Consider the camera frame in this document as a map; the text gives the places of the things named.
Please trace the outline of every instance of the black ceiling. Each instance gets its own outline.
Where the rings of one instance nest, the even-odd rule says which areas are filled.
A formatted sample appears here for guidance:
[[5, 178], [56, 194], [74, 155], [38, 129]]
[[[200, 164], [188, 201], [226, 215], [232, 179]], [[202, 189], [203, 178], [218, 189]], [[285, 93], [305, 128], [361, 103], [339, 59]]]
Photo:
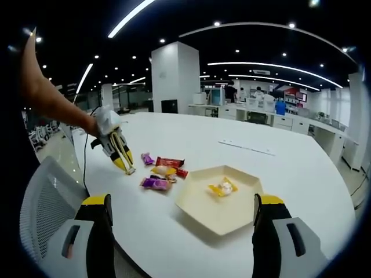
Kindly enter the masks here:
[[151, 52], [166, 43], [181, 41], [200, 51], [201, 72], [228, 79], [227, 74], [248, 75], [249, 70], [270, 70], [279, 78], [318, 87], [329, 83], [313, 76], [286, 69], [248, 65], [207, 66], [207, 63], [250, 61], [286, 65], [322, 75], [342, 86], [357, 66], [335, 48], [311, 36], [293, 30], [266, 26], [237, 26], [217, 28], [185, 38], [179, 35], [207, 27], [214, 21], [234, 23], [260, 21], [288, 24], [315, 33], [339, 47], [357, 46], [350, 53], [357, 58], [360, 36], [365, 35], [366, 17], [357, 5], [339, 1], [323, 1], [310, 8], [307, 0], [157, 0], [112, 39], [108, 33], [120, 20], [143, 0], [59, 1], [45, 4], [17, 5], [19, 22], [14, 29], [21, 30], [36, 24], [37, 35], [43, 41], [37, 44], [37, 56], [46, 77], [55, 85], [79, 83], [89, 63], [94, 66], [82, 87], [89, 92], [98, 81], [120, 83], [143, 76], [150, 83]]

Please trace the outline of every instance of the column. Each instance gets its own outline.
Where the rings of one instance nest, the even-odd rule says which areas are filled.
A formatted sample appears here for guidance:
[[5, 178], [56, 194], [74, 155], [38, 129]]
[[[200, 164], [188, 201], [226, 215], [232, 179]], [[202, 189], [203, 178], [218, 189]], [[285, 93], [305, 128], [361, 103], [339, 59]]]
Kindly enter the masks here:
[[162, 112], [161, 101], [177, 100], [178, 113], [188, 114], [193, 94], [201, 91], [198, 50], [174, 42], [152, 52], [154, 112]]
[[356, 72], [350, 79], [350, 122], [348, 135], [356, 143], [348, 140], [343, 158], [352, 169], [360, 170], [365, 157], [370, 128], [370, 98], [367, 87], [362, 81], [362, 74]]
[[112, 84], [103, 84], [101, 88], [102, 107], [114, 110], [114, 99], [112, 96]]

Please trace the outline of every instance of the round table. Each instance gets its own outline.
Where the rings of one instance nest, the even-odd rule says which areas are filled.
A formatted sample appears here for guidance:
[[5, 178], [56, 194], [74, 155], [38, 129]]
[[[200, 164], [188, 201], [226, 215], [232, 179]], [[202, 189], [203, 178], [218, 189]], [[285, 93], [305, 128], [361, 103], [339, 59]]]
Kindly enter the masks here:
[[[136, 172], [127, 176], [103, 153], [86, 148], [86, 185], [91, 195], [111, 194], [113, 233], [126, 253], [153, 278], [250, 277], [253, 272], [253, 225], [217, 236], [176, 205], [184, 181], [167, 194], [139, 187], [152, 158], [185, 159], [188, 171], [229, 165], [259, 177], [265, 193], [285, 201], [292, 217], [300, 217], [320, 238], [332, 259], [344, 246], [355, 223], [347, 187], [326, 153], [310, 136], [269, 126], [203, 116], [137, 113], [122, 116], [122, 130]], [[86, 135], [73, 132], [83, 169]], [[243, 142], [269, 148], [267, 155], [219, 143]]]

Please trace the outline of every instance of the chair backrest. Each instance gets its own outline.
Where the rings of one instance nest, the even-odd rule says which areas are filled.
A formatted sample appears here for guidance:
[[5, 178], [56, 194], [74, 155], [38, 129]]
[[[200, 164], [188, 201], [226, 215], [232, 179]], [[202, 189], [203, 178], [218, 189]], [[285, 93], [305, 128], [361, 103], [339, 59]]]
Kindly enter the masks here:
[[52, 157], [44, 159], [24, 194], [19, 223], [22, 245], [37, 264], [45, 258], [49, 239], [87, 197]]

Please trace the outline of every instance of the beige tray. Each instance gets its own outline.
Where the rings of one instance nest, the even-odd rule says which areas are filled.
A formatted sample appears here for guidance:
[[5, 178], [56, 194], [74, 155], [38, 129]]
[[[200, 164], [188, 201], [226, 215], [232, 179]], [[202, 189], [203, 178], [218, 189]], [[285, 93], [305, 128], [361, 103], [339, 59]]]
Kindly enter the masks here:
[[[217, 185], [224, 177], [234, 183], [238, 191], [226, 197], [218, 197], [208, 185]], [[255, 193], [263, 193], [259, 178], [228, 166], [220, 166], [190, 172], [176, 205], [222, 236], [253, 221]]]

